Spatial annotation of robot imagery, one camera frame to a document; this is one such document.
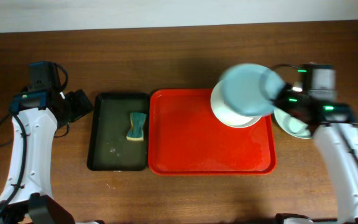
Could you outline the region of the white plate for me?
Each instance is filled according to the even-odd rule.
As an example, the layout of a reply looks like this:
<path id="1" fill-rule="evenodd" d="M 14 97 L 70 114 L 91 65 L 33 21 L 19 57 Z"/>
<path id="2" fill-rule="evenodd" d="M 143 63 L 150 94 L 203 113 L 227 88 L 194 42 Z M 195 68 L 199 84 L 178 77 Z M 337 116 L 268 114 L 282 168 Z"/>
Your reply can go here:
<path id="1" fill-rule="evenodd" d="M 232 128 L 248 128 L 261 119 L 261 116 L 243 116 L 230 109 L 223 99 L 222 81 L 219 81 L 213 88 L 210 105 L 215 117 L 221 123 Z"/>

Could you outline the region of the light blue plate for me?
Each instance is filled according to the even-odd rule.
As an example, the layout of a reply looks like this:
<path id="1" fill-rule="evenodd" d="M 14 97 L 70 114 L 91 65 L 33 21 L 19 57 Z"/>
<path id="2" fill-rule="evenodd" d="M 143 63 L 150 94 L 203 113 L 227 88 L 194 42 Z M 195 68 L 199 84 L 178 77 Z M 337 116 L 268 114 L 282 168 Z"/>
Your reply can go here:
<path id="1" fill-rule="evenodd" d="M 273 70 L 254 63 L 232 66 L 220 78 L 225 104 L 243 116 L 265 116 L 273 113 L 275 100 L 285 86 Z"/>

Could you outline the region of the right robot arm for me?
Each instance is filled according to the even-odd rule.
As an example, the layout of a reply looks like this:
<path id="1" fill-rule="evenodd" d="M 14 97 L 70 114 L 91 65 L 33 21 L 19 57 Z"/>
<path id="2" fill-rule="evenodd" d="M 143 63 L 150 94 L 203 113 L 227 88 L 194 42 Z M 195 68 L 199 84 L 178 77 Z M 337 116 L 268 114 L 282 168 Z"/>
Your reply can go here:
<path id="1" fill-rule="evenodd" d="M 338 223 L 358 223 L 358 121 L 345 103 L 327 96 L 311 96 L 280 87 L 273 97 L 276 108 L 308 126 L 333 185 Z"/>

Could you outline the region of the mint green plate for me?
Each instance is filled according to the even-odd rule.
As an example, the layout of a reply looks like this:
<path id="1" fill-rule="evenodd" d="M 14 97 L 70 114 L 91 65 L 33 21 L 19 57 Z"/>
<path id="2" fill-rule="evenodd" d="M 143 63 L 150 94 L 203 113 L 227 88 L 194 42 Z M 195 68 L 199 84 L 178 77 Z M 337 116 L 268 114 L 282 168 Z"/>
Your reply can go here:
<path id="1" fill-rule="evenodd" d="M 300 139 L 311 139 L 311 132 L 306 123 L 290 116 L 279 108 L 274 109 L 273 115 L 277 124 L 289 135 Z"/>

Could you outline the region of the green and yellow sponge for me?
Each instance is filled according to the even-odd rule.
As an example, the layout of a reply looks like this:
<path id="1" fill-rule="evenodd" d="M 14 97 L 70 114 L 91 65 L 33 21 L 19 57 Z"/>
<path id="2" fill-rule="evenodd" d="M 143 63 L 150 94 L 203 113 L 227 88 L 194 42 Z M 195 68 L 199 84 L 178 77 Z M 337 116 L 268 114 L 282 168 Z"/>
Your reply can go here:
<path id="1" fill-rule="evenodd" d="M 145 113 L 133 112 L 130 114 L 131 128 L 126 135 L 128 141 L 144 140 L 144 124 L 147 115 Z"/>

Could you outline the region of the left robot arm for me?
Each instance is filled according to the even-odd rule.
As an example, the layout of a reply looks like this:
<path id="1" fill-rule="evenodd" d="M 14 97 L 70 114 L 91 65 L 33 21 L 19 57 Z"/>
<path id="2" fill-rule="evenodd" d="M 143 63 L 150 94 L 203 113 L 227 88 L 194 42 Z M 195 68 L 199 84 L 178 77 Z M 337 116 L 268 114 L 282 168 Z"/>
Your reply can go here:
<path id="1" fill-rule="evenodd" d="M 0 223 L 74 223 L 73 216 L 52 195 L 50 170 L 56 130 L 93 110 L 82 89 L 24 92 L 9 106 L 14 128 L 12 156 L 0 195 Z"/>

